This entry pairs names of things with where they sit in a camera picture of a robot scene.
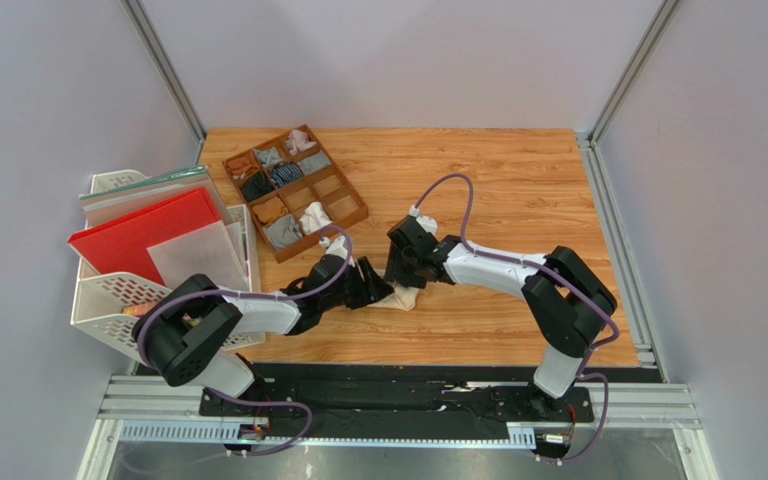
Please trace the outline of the white underwear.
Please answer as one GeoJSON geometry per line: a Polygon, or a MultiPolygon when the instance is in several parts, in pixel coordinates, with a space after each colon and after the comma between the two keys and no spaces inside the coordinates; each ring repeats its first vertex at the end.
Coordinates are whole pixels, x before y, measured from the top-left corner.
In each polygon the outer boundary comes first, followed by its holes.
{"type": "Polygon", "coordinates": [[[311,235],[321,228],[332,223],[331,218],[319,201],[311,202],[298,220],[300,228],[305,235],[311,235]]]}

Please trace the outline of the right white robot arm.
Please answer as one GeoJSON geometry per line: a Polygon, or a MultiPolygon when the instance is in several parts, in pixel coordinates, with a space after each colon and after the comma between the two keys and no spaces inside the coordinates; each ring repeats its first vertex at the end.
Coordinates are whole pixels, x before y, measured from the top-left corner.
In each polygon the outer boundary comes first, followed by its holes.
{"type": "Polygon", "coordinates": [[[568,247],[514,254],[435,233],[427,216],[406,216],[393,226],[386,280],[419,289],[430,282],[478,286],[525,301],[547,343],[532,383],[549,398],[565,396],[601,332],[617,328],[614,295],[568,247]]]}

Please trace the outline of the beige boxer shorts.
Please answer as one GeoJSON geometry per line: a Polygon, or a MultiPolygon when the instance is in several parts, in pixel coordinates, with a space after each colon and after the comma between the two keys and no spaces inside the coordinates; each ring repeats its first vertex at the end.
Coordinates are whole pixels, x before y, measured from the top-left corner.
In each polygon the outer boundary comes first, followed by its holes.
{"type": "Polygon", "coordinates": [[[371,304],[372,308],[410,311],[416,307],[420,292],[418,288],[405,287],[398,283],[391,283],[390,286],[393,288],[393,292],[382,300],[371,304]]]}

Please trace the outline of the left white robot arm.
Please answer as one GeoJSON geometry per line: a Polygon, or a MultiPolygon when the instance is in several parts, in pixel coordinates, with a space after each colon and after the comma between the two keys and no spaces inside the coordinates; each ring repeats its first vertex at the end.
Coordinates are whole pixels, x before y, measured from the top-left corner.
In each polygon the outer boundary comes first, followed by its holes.
{"type": "Polygon", "coordinates": [[[241,360],[224,352],[242,333],[300,335],[325,312],[375,304],[393,294],[368,259],[326,254],[285,288],[273,293],[236,292],[194,274],[144,314],[132,329],[140,359],[171,387],[229,384],[239,395],[254,381],[241,360]]]}

